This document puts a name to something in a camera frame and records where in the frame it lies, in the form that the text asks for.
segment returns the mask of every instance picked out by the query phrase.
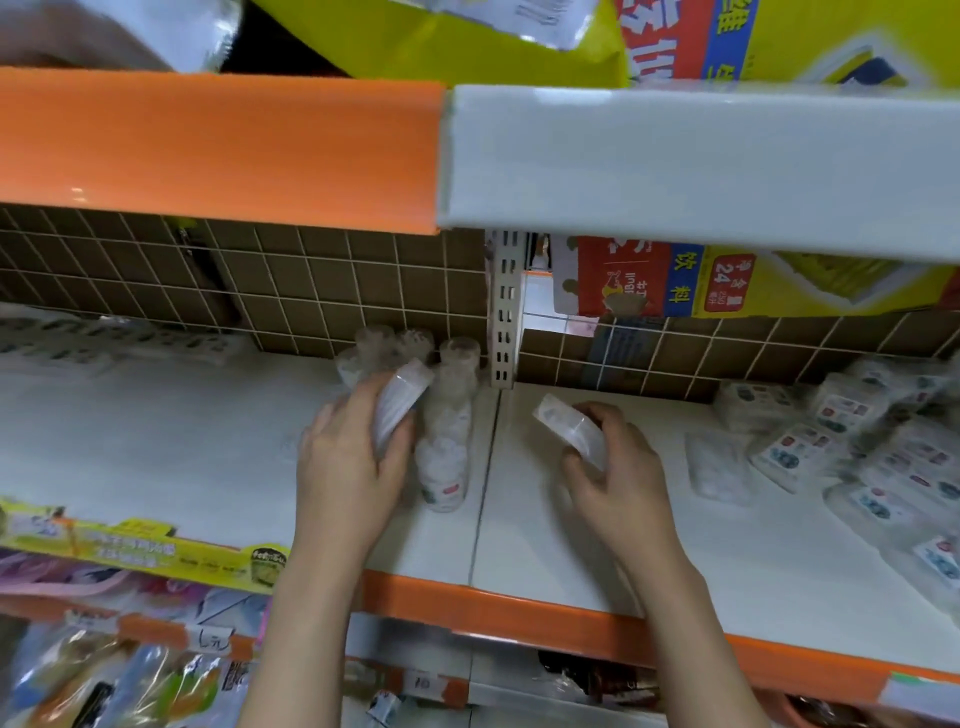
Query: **hand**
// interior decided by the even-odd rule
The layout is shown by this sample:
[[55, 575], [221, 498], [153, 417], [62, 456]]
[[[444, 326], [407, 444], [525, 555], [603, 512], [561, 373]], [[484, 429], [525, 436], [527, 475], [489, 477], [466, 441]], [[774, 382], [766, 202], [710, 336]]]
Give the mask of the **hand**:
[[335, 553], [341, 563], [361, 570], [387, 527], [414, 444], [414, 422], [408, 414], [380, 463], [373, 457], [373, 411], [392, 375], [360, 382], [346, 402], [328, 404], [303, 433], [293, 555], [306, 552], [312, 560]]
[[563, 466], [573, 503], [628, 570], [637, 559], [641, 568], [653, 565], [669, 549], [680, 548], [660, 457], [616, 407], [584, 402], [577, 409], [603, 428], [607, 473], [603, 482], [594, 482], [580, 453], [567, 448]]

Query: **white shelf surface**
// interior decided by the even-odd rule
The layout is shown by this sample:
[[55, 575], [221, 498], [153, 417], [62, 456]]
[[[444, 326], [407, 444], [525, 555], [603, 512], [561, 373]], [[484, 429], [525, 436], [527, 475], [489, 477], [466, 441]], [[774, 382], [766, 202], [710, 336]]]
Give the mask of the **white shelf surface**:
[[[126, 360], [83, 381], [0, 375], [15, 413], [0, 421], [0, 494], [223, 546], [289, 546], [300, 434], [345, 391], [331, 361], [266, 353], [222, 368]], [[368, 568], [468, 583], [496, 402], [489, 388], [474, 402], [466, 502], [434, 513], [411, 479]]]
[[960, 97], [460, 85], [442, 228], [960, 259]]
[[610, 556], [573, 511], [561, 443], [532, 412], [547, 392], [623, 408], [660, 454], [677, 528], [728, 634], [960, 672], [960, 630], [824, 506], [759, 473], [752, 509], [696, 497], [684, 433], [719, 429], [706, 405], [518, 384], [501, 399], [471, 586], [633, 615]]

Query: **forearm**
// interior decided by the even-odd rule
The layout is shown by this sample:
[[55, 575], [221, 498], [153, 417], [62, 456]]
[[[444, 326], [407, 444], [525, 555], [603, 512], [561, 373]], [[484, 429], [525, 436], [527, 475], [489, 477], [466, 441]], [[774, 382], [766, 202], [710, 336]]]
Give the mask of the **forearm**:
[[655, 561], [631, 562], [627, 572], [642, 595], [672, 728], [769, 728], [724, 636], [707, 582], [679, 542]]
[[238, 728], [339, 728], [344, 644], [360, 572], [323, 557], [291, 559]]

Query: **brown tiled wall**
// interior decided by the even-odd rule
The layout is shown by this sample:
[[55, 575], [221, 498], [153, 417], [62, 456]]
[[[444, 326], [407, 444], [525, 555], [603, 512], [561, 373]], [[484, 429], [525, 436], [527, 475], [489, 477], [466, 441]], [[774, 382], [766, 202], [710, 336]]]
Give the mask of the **brown tiled wall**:
[[366, 324], [486, 348], [482, 231], [436, 237], [0, 206], [0, 300], [251, 332], [330, 357]]
[[960, 312], [776, 319], [632, 319], [592, 338], [528, 329], [519, 381], [710, 401], [723, 378], [819, 383], [866, 352], [949, 357]]

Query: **red label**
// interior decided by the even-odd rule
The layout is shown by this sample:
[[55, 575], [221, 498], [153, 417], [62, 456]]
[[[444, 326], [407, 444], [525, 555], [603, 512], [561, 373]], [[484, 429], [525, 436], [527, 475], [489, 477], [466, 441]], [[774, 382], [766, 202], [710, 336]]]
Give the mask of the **red label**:
[[662, 316], [670, 260], [668, 243], [578, 237], [580, 314]]
[[747, 298], [756, 255], [721, 255], [713, 261], [707, 281], [704, 310], [711, 313], [739, 311]]
[[617, 0], [631, 78], [699, 79], [713, 0]]

